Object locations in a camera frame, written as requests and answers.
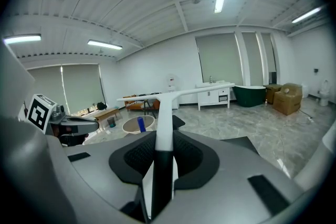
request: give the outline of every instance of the green bathtub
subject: green bathtub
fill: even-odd
[[[263,86],[234,86],[235,93],[239,105],[246,108],[264,103],[266,96],[266,88]]]

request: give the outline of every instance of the trash bin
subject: trash bin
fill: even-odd
[[[114,117],[108,118],[107,122],[109,123],[110,127],[115,127],[116,121],[114,120]]]

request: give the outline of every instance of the marble floor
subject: marble floor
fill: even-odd
[[[303,112],[312,117],[312,121]],[[181,106],[173,114],[186,124],[180,130],[205,135],[214,139],[248,136],[260,156],[295,177],[305,166],[319,142],[336,118],[336,106],[321,107],[315,99],[302,100],[301,111],[285,116],[271,105],[243,108],[231,103],[198,107]],[[140,111],[121,110],[122,119],[113,128],[105,128],[85,144],[100,143],[124,137],[122,125],[128,119],[143,115]]]

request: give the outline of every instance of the white cabinet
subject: white cabinet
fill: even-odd
[[[219,101],[219,97],[227,96],[227,100]],[[230,108],[230,88],[199,92],[197,94],[198,110],[201,110],[203,105],[217,105],[227,104],[227,108]]]

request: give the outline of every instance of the toilet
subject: toilet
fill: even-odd
[[[329,100],[329,91],[330,91],[330,86],[329,86],[329,81],[324,80],[321,85],[321,90],[320,90],[320,106],[327,106],[328,105],[328,100]]]

